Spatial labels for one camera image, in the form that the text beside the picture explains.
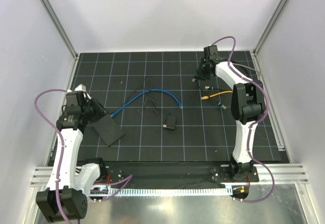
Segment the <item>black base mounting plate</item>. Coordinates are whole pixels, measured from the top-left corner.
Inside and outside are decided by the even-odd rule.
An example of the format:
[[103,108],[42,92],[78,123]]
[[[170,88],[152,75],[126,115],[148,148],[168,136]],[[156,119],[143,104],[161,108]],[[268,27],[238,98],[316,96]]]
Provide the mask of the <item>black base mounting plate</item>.
[[126,161],[105,161],[108,174],[113,178],[120,175],[126,177],[133,175],[133,180],[143,181],[158,180],[203,180],[204,182],[230,182],[250,181],[258,183],[259,176],[256,167],[239,171],[230,166],[230,162],[191,161],[191,162],[126,162]]

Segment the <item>right aluminium frame post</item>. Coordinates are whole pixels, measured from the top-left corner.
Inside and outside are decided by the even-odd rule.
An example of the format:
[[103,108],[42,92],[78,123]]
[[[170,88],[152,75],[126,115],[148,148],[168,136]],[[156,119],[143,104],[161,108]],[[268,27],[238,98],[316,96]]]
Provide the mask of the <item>right aluminium frame post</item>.
[[253,49],[254,56],[257,56],[258,53],[261,51],[264,43],[266,42],[267,38],[269,37],[271,31],[275,27],[277,21],[280,19],[282,13],[284,12],[287,4],[290,0],[280,0],[278,5],[276,6],[267,26],[265,27],[260,39],[257,42],[256,47]]

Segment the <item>aluminium frame post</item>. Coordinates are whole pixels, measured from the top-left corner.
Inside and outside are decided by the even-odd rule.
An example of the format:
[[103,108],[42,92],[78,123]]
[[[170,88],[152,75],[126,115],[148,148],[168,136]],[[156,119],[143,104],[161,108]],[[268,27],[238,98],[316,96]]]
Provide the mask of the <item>aluminium frame post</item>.
[[276,6],[267,26],[265,27],[260,39],[257,42],[256,47],[253,49],[254,56],[257,56],[258,53],[261,51],[264,43],[266,42],[267,38],[269,37],[271,31],[275,27],[277,21],[280,19],[282,13],[284,12],[287,4],[290,0],[280,0],[278,5]]
[[55,29],[57,30],[59,36],[61,37],[62,41],[64,42],[65,46],[67,47],[68,51],[74,58],[74,60],[78,57],[78,52],[73,47],[66,31],[64,30],[55,10],[53,9],[52,5],[50,4],[49,0],[40,0],[41,4],[43,5],[46,13],[48,14],[50,20],[52,21]]

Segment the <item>black grid mat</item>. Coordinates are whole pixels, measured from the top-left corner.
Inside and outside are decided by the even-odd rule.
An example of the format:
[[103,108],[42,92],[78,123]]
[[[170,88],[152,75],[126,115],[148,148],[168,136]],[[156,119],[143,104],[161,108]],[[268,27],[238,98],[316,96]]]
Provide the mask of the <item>black grid mat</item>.
[[[235,146],[231,94],[219,78],[192,77],[203,57],[190,52],[82,53],[72,88],[86,86],[125,135],[107,146],[92,126],[85,130],[78,160],[228,161]],[[174,131],[163,128],[176,116]]]

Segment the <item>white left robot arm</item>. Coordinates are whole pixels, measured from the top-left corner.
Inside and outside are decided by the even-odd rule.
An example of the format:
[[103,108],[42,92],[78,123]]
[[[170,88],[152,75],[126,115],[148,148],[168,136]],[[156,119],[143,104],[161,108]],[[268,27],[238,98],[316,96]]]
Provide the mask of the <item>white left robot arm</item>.
[[87,213],[90,190],[106,181],[108,172],[101,158],[87,160],[76,173],[79,147],[86,126],[104,110],[83,88],[67,90],[66,104],[56,123],[49,123],[57,133],[53,169],[36,203],[49,223],[80,221]]

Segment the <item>aluminium front rail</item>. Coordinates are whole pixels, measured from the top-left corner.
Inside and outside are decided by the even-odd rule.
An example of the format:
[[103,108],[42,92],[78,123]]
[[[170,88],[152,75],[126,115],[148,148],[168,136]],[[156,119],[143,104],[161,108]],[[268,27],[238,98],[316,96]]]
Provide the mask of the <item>aluminium front rail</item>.
[[[267,169],[261,165],[254,165],[259,184],[271,184],[272,179]],[[307,175],[301,164],[266,164],[273,174],[276,184],[308,184]],[[53,167],[36,167],[30,187],[46,186]]]

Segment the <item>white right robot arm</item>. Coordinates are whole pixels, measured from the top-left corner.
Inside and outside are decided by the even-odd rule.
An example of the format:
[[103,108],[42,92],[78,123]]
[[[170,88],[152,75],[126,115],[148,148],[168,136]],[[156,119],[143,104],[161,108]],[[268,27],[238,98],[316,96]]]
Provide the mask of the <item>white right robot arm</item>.
[[201,58],[193,81],[207,80],[211,75],[222,79],[233,92],[231,114],[236,122],[236,141],[229,176],[233,181],[243,181],[253,172],[254,133],[266,109],[263,84],[242,74],[232,62]]

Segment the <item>left aluminium frame post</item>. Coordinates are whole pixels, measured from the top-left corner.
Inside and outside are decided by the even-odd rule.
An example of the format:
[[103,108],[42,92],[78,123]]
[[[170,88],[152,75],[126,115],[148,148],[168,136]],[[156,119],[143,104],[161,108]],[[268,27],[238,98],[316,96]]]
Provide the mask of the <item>left aluminium frame post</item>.
[[52,21],[55,29],[57,30],[59,36],[61,37],[62,41],[64,42],[65,46],[67,47],[68,51],[74,58],[74,60],[78,57],[78,52],[73,47],[66,31],[64,30],[55,10],[53,9],[52,5],[50,4],[49,0],[40,0],[41,4],[43,5],[46,13],[48,14],[50,20]]

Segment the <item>black network switch box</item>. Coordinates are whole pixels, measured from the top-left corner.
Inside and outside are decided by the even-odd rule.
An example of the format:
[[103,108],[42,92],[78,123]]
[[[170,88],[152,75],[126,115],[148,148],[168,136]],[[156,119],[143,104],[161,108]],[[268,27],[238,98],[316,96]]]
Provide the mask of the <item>black network switch box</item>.
[[109,114],[103,116],[92,125],[107,146],[113,145],[125,135],[120,126]]

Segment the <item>black power adapter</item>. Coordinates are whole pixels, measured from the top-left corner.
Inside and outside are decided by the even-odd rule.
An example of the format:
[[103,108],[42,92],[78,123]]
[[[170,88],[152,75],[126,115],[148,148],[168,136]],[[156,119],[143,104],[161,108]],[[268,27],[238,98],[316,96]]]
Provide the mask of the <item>black power adapter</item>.
[[166,130],[174,131],[176,127],[176,116],[168,114],[162,126]]

